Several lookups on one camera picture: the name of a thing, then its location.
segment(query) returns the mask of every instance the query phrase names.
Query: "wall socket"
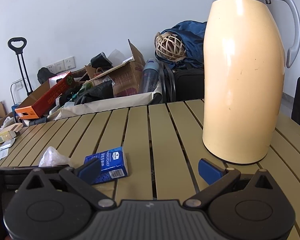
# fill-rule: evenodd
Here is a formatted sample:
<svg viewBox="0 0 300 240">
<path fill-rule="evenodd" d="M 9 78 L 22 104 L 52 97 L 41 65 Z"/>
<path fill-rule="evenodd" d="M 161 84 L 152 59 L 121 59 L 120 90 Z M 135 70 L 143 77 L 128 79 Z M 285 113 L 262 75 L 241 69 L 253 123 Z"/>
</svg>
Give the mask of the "wall socket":
<svg viewBox="0 0 300 240">
<path fill-rule="evenodd" d="M 53 74 L 63 72 L 72 68 L 75 68 L 74 57 L 69 57 L 63 60 L 60 60 L 54 64 L 46 66 L 46 68 Z"/>
<path fill-rule="evenodd" d="M 57 74 L 57 71 L 56 71 L 56 67 L 54 66 L 54 64 L 50 64 L 48 66 L 46 66 L 46 68 L 53 74 Z"/>
<path fill-rule="evenodd" d="M 22 82 L 23 82 L 23 81 L 19 81 L 18 83 L 15 83 L 16 89 L 17 89 L 17 90 L 19 90 L 19 89 L 22 88 Z"/>
<path fill-rule="evenodd" d="M 57 72 L 57 73 L 66 70 L 65 62 L 64 62 L 63 60 L 60 60 L 60 61 L 56 62 L 56 63 L 54 64 L 54 66 L 56 67 L 56 72 Z"/>
<path fill-rule="evenodd" d="M 65 62 L 66 70 L 75 68 L 74 57 L 69 57 L 63 60 Z"/>
</svg>

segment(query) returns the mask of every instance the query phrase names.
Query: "blue cloth bag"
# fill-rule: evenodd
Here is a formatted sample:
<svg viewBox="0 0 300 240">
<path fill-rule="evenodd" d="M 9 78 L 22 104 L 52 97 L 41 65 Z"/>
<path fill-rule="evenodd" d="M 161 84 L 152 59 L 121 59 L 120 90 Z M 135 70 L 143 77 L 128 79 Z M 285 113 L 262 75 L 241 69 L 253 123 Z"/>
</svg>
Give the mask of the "blue cloth bag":
<svg viewBox="0 0 300 240">
<path fill-rule="evenodd" d="M 173 26 L 171 29 L 164 30 L 161 34 L 172 32 L 181 38 L 186 48 L 186 58 L 178 62 L 172 62 L 155 53 L 156 58 L 167 63 L 170 68 L 186 69 L 185 63 L 189 63 L 194 68 L 203 67 L 203 37 L 206 26 L 207 22 L 184 21 Z"/>
</svg>

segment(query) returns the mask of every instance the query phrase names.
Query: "wicker ball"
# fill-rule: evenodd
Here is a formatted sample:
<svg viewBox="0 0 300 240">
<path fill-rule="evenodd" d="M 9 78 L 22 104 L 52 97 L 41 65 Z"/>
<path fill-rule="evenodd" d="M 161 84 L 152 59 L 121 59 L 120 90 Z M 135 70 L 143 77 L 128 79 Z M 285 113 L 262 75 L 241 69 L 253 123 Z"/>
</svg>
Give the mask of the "wicker ball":
<svg viewBox="0 0 300 240">
<path fill-rule="evenodd" d="M 179 61 L 186 57 L 186 48 L 177 34 L 157 33 L 154 39 L 155 52 L 158 56 L 171 61 Z"/>
</svg>

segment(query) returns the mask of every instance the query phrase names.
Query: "gray floor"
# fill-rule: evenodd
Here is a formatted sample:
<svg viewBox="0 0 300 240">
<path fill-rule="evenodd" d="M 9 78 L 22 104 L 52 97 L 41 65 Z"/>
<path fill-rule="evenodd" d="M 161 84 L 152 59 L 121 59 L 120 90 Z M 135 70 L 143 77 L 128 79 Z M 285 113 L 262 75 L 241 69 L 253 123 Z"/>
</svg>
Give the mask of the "gray floor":
<svg viewBox="0 0 300 240">
<path fill-rule="evenodd" d="M 282 97 L 281 99 L 281 106 L 280 111 L 291 118 L 293 102 L 291 100 L 287 100 L 286 98 Z"/>
</svg>

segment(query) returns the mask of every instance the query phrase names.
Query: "table slat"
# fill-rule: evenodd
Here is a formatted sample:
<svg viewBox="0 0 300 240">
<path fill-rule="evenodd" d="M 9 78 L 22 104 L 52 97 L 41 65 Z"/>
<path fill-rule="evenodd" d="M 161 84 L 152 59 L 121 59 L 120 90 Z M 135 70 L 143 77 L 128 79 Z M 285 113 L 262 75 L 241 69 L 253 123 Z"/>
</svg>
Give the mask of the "table slat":
<svg viewBox="0 0 300 240">
<path fill-rule="evenodd" d="M 1 164 L 1 167 L 8 167 L 13 159 L 18 155 L 18 153 L 23 149 L 23 147 L 31 140 L 31 138 L 45 125 L 45 123 L 40 123 L 34 126 L 33 130 L 27 134 L 27 136 L 16 146 L 16 148 L 7 156 L 5 161 Z"/>
<path fill-rule="evenodd" d="M 277 131 L 274 131 L 271 146 L 275 152 L 284 160 L 288 167 L 300 181 L 300 154 L 295 148 L 283 138 Z"/>
<path fill-rule="evenodd" d="M 252 165 L 234 165 L 227 163 L 228 167 L 235 168 L 239 170 L 242 174 L 255 174 L 256 171 L 259 169 L 257 164 Z"/>
<path fill-rule="evenodd" d="M 276 129 L 300 153 L 300 135 L 287 123 L 278 121 Z"/>
<path fill-rule="evenodd" d="M 18 153 L 18 155 L 10 163 L 10 167 L 17 167 L 30 152 L 30 150 L 36 145 L 36 143 L 42 138 L 42 136 L 54 125 L 56 121 L 47 122 L 23 147 L 23 149 Z"/>
<path fill-rule="evenodd" d="M 183 203 L 195 189 L 167 107 L 149 106 L 149 114 L 157 198 Z"/>
<path fill-rule="evenodd" d="M 52 125 L 52 127 L 35 144 L 35 146 L 30 150 L 30 152 L 26 155 L 26 157 L 23 159 L 19 166 L 31 166 L 31 164 L 37 158 L 39 153 L 43 150 L 43 148 L 47 145 L 47 143 L 51 140 L 51 138 L 56 134 L 56 132 L 66 121 L 67 119 L 57 120 Z"/>
<path fill-rule="evenodd" d="M 224 169 L 225 166 L 221 160 L 214 157 L 205 148 L 202 142 L 202 128 L 189 111 L 188 107 L 183 102 L 175 102 L 169 103 L 168 108 L 178 130 L 182 144 L 185 148 L 185 152 L 188 156 L 199 189 L 203 190 L 209 185 L 199 175 L 199 160 L 201 158 L 206 158 L 220 168 Z"/>
<path fill-rule="evenodd" d="M 279 112 L 277 126 L 276 128 L 281 131 L 281 126 L 288 127 L 290 130 L 295 131 L 297 134 L 300 135 L 300 125 L 298 125 L 295 121 L 291 118 L 286 116 L 285 114 Z"/>
<path fill-rule="evenodd" d="M 30 130 L 28 128 L 30 128 L 30 127 L 25 127 L 20 130 L 20 135 L 16 138 L 16 140 L 14 141 L 14 144 L 8 150 L 8 155 L 15 149 L 15 147 L 17 147 L 17 145 L 23 140 L 23 138 L 26 137 L 26 135 L 32 131 L 32 129 L 34 127 L 31 126 Z M 6 158 L 7 157 L 4 157 L 0 160 L 0 166 L 5 161 Z"/>
<path fill-rule="evenodd" d="M 148 113 L 146 106 L 131 108 L 128 116 L 123 150 L 127 157 L 129 176 L 118 179 L 115 200 L 152 200 Z"/>
<path fill-rule="evenodd" d="M 269 148 L 266 157 L 259 162 L 278 183 L 296 212 L 296 222 L 300 228 L 300 183 L 280 157 Z"/>
<path fill-rule="evenodd" d="M 111 111 L 101 112 L 97 113 L 93 118 L 71 155 L 71 163 L 73 164 L 73 167 L 78 168 L 84 163 L 84 158 L 86 156 L 96 153 L 96 146 L 100 141 L 110 114 Z"/>
<path fill-rule="evenodd" d="M 293 226 L 287 240 L 300 240 L 300 236 L 299 236 L 295 226 Z"/>
<path fill-rule="evenodd" d="M 203 127 L 203 114 L 204 114 L 204 103 L 202 100 L 190 100 L 186 101 L 186 104 L 192 111 L 194 117 L 197 119 L 201 127 Z"/>
<path fill-rule="evenodd" d="M 89 126 L 95 114 L 84 114 L 69 131 L 62 143 L 57 148 L 58 152 L 66 157 L 70 157 L 76 148 L 79 140 Z"/>
<path fill-rule="evenodd" d="M 79 120 L 80 116 L 70 117 L 63 126 L 57 131 L 57 133 L 51 138 L 51 140 L 47 143 L 47 145 L 43 148 L 43 150 L 40 152 L 40 154 L 37 156 L 37 158 L 34 160 L 31 166 L 37 166 L 40 163 L 40 160 L 45 153 L 45 151 L 48 149 L 48 147 L 52 146 L 55 149 L 59 147 L 63 139 L 66 137 L 66 135 L 69 133 L 69 131 L 72 129 L 72 127 L 76 124 L 76 122 Z"/>
<path fill-rule="evenodd" d="M 101 137 L 97 152 L 107 151 L 122 145 L 123 134 L 126 127 L 128 108 L 121 108 L 112 111 L 106 129 Z M 113 197 L 115 182 L 107 182 L 94 185 L 93 187 L 107 195 Z"/>
</svg>

